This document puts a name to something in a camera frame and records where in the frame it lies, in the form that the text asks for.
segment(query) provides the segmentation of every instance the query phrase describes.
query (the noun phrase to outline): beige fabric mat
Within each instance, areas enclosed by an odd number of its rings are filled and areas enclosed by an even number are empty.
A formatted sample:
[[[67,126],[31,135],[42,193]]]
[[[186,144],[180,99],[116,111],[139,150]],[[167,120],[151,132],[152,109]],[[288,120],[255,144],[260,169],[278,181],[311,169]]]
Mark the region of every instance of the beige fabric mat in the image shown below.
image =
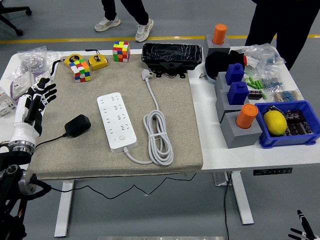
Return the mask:
[[[97,98],[119,92],[128,111],[138,146],[129,153],[140,161],[149,161],[148,134],[143,117],[156,109],[141,73],[147,69],[140,54],[132,54],[129,62],[114,62],[106,56],[108,66],[91,71],[91,81],[75,83],[73,73],[64,63],[55,70],[57,98],[45,110],[42,135],[38,143],[65,133],[65,124],[83,114],[91,128],[82,135],[63,137],[39,146],[29,169],[39,179],[76,179],[91,177],[157,175],[195,172],[202,168],[203,157],[189,78],[153,77],[151,89],[164,113],[174,160],[169,166],[141,165],[132,162],[124,152],[112,153],[109,147]]]

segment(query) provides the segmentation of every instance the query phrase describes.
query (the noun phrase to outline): gray floor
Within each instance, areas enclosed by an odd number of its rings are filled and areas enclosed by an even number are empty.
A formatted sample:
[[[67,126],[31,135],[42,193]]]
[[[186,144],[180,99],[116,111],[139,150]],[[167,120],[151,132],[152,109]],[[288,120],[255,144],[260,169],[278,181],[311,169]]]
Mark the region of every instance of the gray floor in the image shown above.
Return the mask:
[[[110,49],[113,41],[3,43],[10,40],[69,38],[134,37],[137,26],[120,1],[116,2],[121,25],[106,32],[95,32],[93,26],[103,17],[100,1],[85,0],[3,0],[6,7],[30,6],[31,16],[24,12],[6,16],[24,31],[21,37],[0,22],[0,75],[10,57],[18,51],[46,46],[53,51]],[[204,36],[213,33],[215,24],[228,26],[227,34],[247,35],[255,5],[250,0],[149,0],[145,8],[154,20],[150,36]],[[310,34],[320,34],[318,15]],[[159,40],[161,43],[203,44],[203,40]],[[231,39],[232,46],[242,46],[245,39]],[[142,43],[130,42],[132,49]],[[302,95],[320,116],[319,60],[320,39],[309,38],[290,73]],[[283,157],[290,157],[284,152]],[[294,168],[292,174],[253,176],[242,171],[242,178],[254,224],[242,226],[233,189],[227,194],[227,222],[231,240],[285,240],[290,228],[302,229],[297,215],[300,209],[315,233],[320,234],[319,166]],[[176,178],[192,174],[175,175]],[[152,191],[164,176],[117,177],[78,180],[76,187],[91,185],[109,197],[128,189],[132,184]],[[49,181],[61,188],[60,181]],[[137,189],[108,200],[89,189],[73,193],[67,238],[97,240],[98,236],[224,236],[224,187],[215,187],[210,173],[197,174],[192,181],[166,181],[152,195],[144,196]],[[51,191],[28,204],[25,239],[53,239],[60,194]]]

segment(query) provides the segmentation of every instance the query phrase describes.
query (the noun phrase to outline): black box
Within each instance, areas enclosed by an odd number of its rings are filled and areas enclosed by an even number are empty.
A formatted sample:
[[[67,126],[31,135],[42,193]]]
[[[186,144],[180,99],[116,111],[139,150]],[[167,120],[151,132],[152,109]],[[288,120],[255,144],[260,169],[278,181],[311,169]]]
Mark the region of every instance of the black box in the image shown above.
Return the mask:
[[[191,44],[145,43],[142,62],[160,78],[162,74],[180,75],[185,78],[187,70],[194,70],[202,62],[202,47]]]

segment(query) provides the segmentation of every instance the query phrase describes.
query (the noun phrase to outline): sneaker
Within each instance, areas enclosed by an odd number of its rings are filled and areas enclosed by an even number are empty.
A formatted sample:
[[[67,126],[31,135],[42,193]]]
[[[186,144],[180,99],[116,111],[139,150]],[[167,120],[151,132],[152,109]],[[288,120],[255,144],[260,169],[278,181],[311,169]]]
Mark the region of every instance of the sneaker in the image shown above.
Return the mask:
[[[135,35],[135,41],[141,43],[149,37],[150,30],[154,26],[154,21],[149,18],[147,25],[138,25],[138,31]]]
[[[115,19],[112,21],[110,21],[104,17],[101,22],[99,22],[97,25],[94,26],[94,29],[97,32],[103,32],[105,30],[108,30],[111,27],[116,27],[116,26],[120,25],[120,23],[121,23],[121,21],[118,18],[118,16],[115,16]]]

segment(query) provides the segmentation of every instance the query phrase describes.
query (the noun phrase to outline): black power adapter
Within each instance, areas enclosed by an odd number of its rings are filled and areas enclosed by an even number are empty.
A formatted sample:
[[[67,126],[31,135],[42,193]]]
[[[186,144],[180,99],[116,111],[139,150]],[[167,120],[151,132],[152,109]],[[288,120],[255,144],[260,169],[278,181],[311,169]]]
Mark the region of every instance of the black power adapter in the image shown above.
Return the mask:
[[[78,137],[91,127],[89,118],[80,114],[64,125],[65,134],[69,137]]]

